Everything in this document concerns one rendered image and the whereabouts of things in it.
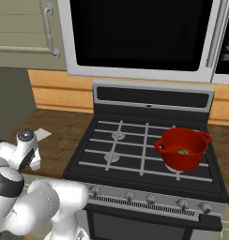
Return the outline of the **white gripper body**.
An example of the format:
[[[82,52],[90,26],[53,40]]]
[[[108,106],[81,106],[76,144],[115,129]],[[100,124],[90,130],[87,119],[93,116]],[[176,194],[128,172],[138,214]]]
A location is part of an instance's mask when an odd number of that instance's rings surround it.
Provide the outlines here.
[[[40,169],[41,157],[38,149],[32,148],[27,154],[27,165],[33,170],[37,171]]]

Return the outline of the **grey flat spatula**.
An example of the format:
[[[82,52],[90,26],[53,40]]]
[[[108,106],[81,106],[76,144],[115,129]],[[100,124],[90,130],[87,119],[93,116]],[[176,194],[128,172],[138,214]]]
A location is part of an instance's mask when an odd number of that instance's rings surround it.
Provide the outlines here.
[[[39,142],[42,141],[43,139],[48,138],[49,136],[52,135],[51,132],[49,132],[49,131],[47,131],[47,130],[45,130],[45,129],[43,129],[43,128],[37,129],[37,130],[35,131],[35,134],[36,134],[37,140],[38,140]]]

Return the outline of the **red pot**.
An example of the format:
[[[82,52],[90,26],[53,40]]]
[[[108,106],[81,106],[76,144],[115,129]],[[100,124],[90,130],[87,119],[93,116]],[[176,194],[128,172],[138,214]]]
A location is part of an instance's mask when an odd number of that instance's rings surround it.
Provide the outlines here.
[[[154,147],[167,166],[176,171],[186,172],[198,167],[211,142],[212,137],[205,131],[176,127],[164,131],[161,138],[154,142]],[[179,149],[186,149],[190,154],[178,154]]]

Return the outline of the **black and silver stove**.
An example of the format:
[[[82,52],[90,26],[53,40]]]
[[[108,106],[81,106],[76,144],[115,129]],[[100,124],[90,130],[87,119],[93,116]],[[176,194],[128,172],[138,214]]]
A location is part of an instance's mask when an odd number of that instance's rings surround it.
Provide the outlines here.
[[[154,147],[170,128],[207,133],[213,97],[211,86],[94,81],[94,116],[64,178],[88,187],[88,203],[195,221],[200,214],[221,218],[228,194],[212,143],[198,167],[186,172],[167,166]],[[93,186],[100,189],[96,197]],[[134,194],[131,202],[127,192]],[[155,204],[146,202],[149,194]],[[180,199],[188,202],[186,210]],[[210,204],[209,214],[201,203]]]

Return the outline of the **black oven door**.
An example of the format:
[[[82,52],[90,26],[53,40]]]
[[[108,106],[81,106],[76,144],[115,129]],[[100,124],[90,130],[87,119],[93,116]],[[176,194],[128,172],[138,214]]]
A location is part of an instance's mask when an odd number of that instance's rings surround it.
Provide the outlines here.
[[[214,232],[116,220],[86,211],[92,240],[211,240]]]

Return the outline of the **pale green cupboard door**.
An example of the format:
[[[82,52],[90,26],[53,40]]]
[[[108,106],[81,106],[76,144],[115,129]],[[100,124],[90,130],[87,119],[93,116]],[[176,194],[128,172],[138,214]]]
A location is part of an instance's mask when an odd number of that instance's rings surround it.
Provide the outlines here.
[[[58,59],[52,56],[46,36],[47,3],[53,6],[49,23]],[[66,69],[57,0],[0,0],[0,67]]]

